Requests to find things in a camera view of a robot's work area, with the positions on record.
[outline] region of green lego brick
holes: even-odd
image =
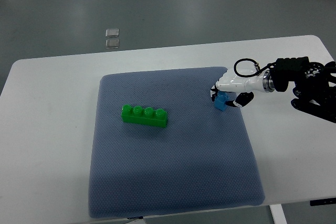
[[[121,110],[124,123],[136,123],[165,128],[167,126],[167,112],[164,109],[154,110],[151,107],[143,109],[141,106],[124,105]]]

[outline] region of gray floor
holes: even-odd
[[[336,57],[336,0],[0,0],[0,17],[0,92],[16,60],[104,52],[112,27],[120,29],[115,50],[312,34]],[[336,222],[336,205],[284,211],[288,223]],[[266,207],[148,222],[273,223]]]

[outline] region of white table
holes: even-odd
[[[264,66],[303,56],[332,60],[319,38],[299,36],[17,61],[0,96],[0,223],[90,220],[91,147],[104,75],[232,67],[245,57]],[[295,110],[291,88],[255,92],[242,108],[264,205],[336,196],[336,125]]]

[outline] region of black cable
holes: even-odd
[[[270,68],[270,67],[272,67],[272,66],[275,65],[275,62],[273,62],[273,63],[269,63],[269,64],[267,64],[265,67],[263,67],[262,69],[258,70],[257,72],[255,72],[255,73],[253,73],[253,74],[247,74],[247,75],[244,75],[244,74],[240,74],[240,73],[237,72],[237,65],[238,65],[240,62],[242,62],[242,61],[251,61],[251,62],[253,62],[253,64],[254,64],[255,66],[258,66],[258,65],[259,65],[258,62],[256,62],[256,61],[253,60],[253,59],[249,59],[249,58],[244,58],[244,59],[237,60],[236,63],[234,64],[234,66],[233,66],[233,70],[234,70],[235,74],[238,75],[239,77],[253,77],[253,76],[257,76],[257,75],[261,74],[262,72],[264,72],[266,69],[268,69],[268,68]]]

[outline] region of gray mat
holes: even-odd
[[[91,217],[163,215],[264,201],[240,109],[222,112],[211,102],[209,90],[225,71],[212,67],[102,78],[90,170]],[[123,123],[124,104],[163,108],[167,128]]]

